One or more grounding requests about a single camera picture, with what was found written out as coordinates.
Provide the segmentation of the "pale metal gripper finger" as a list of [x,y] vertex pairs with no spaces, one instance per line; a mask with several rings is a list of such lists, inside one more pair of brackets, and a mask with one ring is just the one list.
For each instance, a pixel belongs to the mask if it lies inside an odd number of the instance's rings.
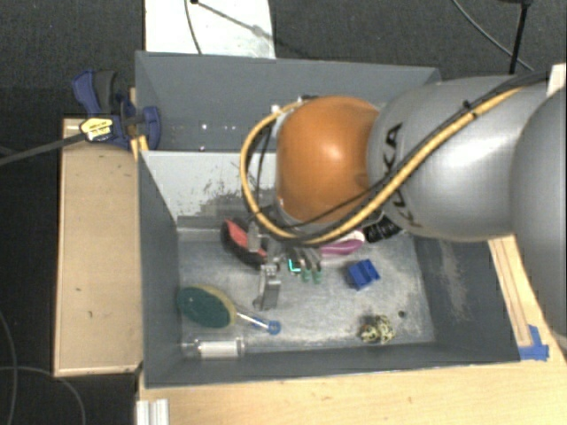
[[255,310],[266,310],[270,299],[270,264],[264,264],[260,267],[259,290],[257,297],[252,304]]
[[277,307],[282,281],[277,265],[266,266],[266,282],[264,289],[264,309],[272,310]]

